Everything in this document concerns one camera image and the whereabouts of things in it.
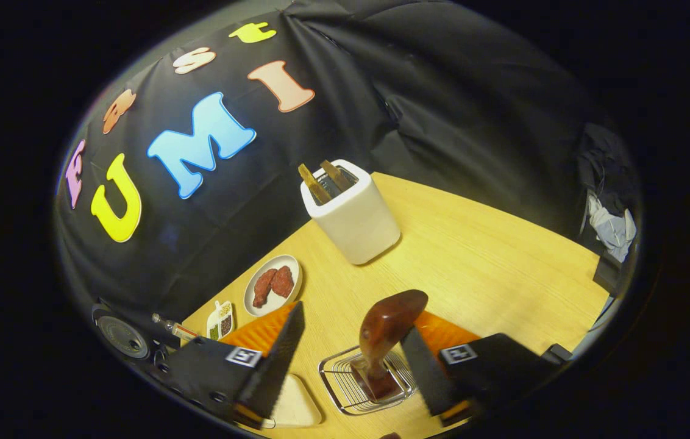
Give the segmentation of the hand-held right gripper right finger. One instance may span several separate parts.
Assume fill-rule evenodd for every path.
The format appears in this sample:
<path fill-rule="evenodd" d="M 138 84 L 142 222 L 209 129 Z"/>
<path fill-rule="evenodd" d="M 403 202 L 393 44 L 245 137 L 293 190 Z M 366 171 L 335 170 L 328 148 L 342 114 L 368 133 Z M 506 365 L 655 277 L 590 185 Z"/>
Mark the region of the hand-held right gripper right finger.
<path fill-rule="evenodd" d="M 479 337 L 426 311 L 400 344 L 429 413 L 444 427 L 515 405 L 572 357 L 560 344 L 538 355 L 504 333 Z"/>

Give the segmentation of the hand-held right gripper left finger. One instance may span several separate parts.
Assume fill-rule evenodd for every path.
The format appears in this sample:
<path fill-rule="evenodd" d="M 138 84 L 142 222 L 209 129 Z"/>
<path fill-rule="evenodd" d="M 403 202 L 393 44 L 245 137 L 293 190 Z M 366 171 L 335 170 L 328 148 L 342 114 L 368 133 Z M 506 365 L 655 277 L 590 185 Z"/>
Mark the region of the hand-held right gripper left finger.
<path fill-rule="evenodd" d="M 290 302 L 219 341 L 196 337 L 159 362 L 156 380 L 228 423 L 261 427 L 272 415 L 305 327 Z"/>

